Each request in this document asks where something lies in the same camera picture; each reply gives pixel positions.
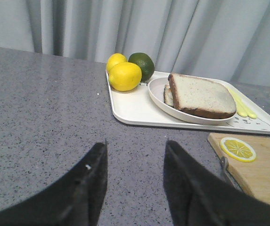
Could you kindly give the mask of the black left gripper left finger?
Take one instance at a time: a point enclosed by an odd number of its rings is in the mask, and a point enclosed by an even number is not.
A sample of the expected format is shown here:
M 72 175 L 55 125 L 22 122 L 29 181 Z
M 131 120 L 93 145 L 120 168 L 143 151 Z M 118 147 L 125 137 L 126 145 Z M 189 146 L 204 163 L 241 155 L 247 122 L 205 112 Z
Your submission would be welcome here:
M 96 226 L 107 191 L 107 145 L 96 143 L 52 185 L 0 211 L 0 226 Z

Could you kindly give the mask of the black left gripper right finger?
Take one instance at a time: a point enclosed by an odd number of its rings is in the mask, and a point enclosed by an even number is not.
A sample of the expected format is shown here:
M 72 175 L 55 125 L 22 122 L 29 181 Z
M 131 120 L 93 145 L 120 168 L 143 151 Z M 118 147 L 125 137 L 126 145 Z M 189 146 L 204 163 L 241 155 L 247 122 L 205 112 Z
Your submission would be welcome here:
M 177 142 L 166 142 L 164 190 L 175 226 L 270 226 L 270 205 L 209 172 Z

